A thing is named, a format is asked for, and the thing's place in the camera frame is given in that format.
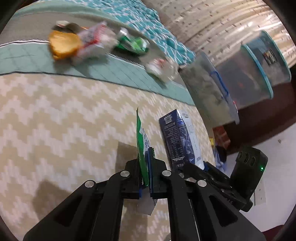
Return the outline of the red white paper bag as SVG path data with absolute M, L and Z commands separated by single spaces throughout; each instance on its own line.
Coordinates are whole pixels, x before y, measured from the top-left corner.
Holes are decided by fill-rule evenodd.
M 145 65 L 146 72 L 162 82 L 173 81 L 178 76 L 179 65 L 171 58 L 156 58 Z

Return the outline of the beige leaf curtain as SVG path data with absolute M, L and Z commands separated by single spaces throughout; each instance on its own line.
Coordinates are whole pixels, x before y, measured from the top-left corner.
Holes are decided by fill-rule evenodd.
M 266 31 L 285 60 L 293 42 L 281 20 L 264 1 L 144 1 L 163 25 L 193 52 L 205 52 L 218 64 L 241 44 Z

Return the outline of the teal patterned quilt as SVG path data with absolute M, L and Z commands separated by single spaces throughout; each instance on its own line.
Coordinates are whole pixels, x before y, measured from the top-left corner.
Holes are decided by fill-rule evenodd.
M 136 29 L 153 40 L 166 56 L 171 57 L 179 65 L 187 65 L 195 60 L 195 53 L 179 42 L 161 23 L 158 13 L 142 1 L 102 0 L 75 3 L 98 9 Z

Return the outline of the clear storage bin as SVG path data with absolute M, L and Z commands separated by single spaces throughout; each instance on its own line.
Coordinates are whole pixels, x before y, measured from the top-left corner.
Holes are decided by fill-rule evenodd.
M 250 48 L 240 50 L 216 66 L 238 109 L 273 98 L 271 83 Z
M 278 46 L 266 31 L 246 43 L 253 52 L 272 86 L 291 81 L 291 73 Z

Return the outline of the patterned bed sheet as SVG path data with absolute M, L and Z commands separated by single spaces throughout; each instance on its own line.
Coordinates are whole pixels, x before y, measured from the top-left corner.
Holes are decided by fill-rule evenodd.
M 214 157 L 202 118 L 180 79 L 162 85 L 147 56 L 111 53 L 73 64 L 55 61 L 48 36 L 56 21 L 83 27 L 109 14 L 75 1 L 1 1 L 1 239 L 25 234 L 87 180 L 107 180 L 137 157 L 136 110 L 156 157 L 167 161 L 159 118 L 186 111 L 205 161 Z

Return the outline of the red white snack bag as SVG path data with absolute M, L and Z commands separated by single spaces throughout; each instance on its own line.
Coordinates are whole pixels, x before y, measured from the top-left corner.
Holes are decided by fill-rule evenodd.
M 78 37 L 82 45 L 71 58 L 75 64 L 88 58 L 98 58 L 105 55 L 119 44 L 116 33 L 108 27 L 106 21 L 79 32 Z

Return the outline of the wall socket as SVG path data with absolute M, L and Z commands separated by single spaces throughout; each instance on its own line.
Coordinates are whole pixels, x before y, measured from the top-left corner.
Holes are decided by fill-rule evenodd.
M 266 193 L 264 182 L 260 180 L 254 192 L 254 205 L 260 205 L 266 203 Z

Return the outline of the white orange snack wrapper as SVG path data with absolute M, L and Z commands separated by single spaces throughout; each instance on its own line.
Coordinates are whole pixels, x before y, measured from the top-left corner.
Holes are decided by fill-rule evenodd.
M 68 21 L 56 21 L 56 27 L 76 34 L 82 32 L 83 30 L 88 30 L 86 27 L 82 27 L 76 23 L 70 23 Z

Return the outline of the blue milk carton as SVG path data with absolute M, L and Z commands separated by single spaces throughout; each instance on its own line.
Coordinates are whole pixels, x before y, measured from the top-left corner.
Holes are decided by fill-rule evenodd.
M 194 126 L 186 111 L 175 109 L 159 119 L 172 169 L 181 171 L 186 163 L 204 169 Z

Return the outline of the crushed green can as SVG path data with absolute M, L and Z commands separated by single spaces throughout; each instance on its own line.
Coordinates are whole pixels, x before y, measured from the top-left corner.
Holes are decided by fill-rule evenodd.
M 117 34 L 118 45 L 116 48 L 135 54 L 137 56 L 145 55 L 150 47 L 148 40 L 131 35 L 126 28 L 121 28 Z

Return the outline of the upper clear storage bin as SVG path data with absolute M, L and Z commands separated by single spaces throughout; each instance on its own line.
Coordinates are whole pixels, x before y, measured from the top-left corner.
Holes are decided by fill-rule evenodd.
M 273 98 L 271 83 L 250 48 L 240 50 L 216 66 L 238 109 Z

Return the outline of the top clear storage bin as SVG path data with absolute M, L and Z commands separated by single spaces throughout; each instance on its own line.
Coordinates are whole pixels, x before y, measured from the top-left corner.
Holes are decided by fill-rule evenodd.
M 266 31 L 246 43 L 253 52 L 272 86 L 291 81 L 291 73 L 278 46 Z

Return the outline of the blue cloth bundle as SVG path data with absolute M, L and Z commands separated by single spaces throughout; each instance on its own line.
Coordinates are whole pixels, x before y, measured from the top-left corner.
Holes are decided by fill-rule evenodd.
M 215 148 L 213 148 L 213 154 L 215 158 L 216 168 L 224 173 L 227 169 L 226 149 L 221 146 L 215 146 Z

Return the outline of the green white wrapper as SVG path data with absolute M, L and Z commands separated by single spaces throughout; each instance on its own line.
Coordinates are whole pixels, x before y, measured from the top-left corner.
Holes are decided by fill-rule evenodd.
M 152 215 L 152 212 L 157 204 L 157 199 L 153 199 L 150 195 L 149 187 L 149 148 L 150 142 L 142 126 L 142 121 L 139 116 L 139 109 L 136 110 L 136 139 L 137 139 L 137 153 L 140 164 L 140 170 L 142 173 L 142 190 L 141 197 L 137 204 L 137 210 L 139 213 L 145 215 Z

